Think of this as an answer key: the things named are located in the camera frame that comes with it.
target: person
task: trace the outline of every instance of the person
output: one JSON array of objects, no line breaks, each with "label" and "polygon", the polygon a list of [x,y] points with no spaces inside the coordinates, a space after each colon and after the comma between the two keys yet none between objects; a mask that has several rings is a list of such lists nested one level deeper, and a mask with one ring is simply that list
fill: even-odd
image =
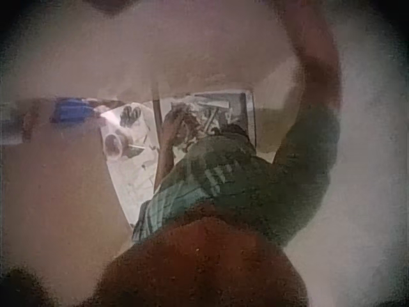
[{"label": "person", "polygon": [[308,305],[305,283],[282,249],[329,184],[339,137],[339,58],[312,0],[272,4],[305,75],[297,119],[273,163],[228,129],[198,141],[174,165],[184,113],[170,113],[155,194],[141,211],[135,244],[107,266],[82,306]]}]

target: hand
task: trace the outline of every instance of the hand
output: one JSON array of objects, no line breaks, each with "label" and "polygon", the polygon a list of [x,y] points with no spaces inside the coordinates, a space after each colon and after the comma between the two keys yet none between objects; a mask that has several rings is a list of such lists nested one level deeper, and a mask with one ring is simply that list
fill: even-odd
[{"label": "hand", "polygon": [[181,122],[185,116],[185,109],[182,107],[172,109],[165,117],[160,135],[161,147],[172,147],[178,134]]}]

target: blue object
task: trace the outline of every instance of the blue object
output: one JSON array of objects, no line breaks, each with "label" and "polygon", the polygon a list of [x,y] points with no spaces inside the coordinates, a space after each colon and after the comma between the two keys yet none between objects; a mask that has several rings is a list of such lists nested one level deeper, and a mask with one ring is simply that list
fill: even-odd
[{"label": "blue object", "polygon": [[79,123],[92,116],[94,109],[79,98],[62,98],[50,118],[52,123]]}]

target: man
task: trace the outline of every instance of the man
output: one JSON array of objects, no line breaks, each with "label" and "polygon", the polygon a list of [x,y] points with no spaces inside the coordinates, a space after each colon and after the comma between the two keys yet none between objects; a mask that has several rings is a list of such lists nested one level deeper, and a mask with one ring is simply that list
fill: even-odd
[{"label": "man", "polygon": [[174,166],[183,112],[163,124],[156,193],[136,244],[108,265],[83,306],[307,306],[282,247],[318,208],[336,158],[337,50],[308,0],[277,0],[305,74],[294,126],[272,164],[240,133],[200,140]]}]

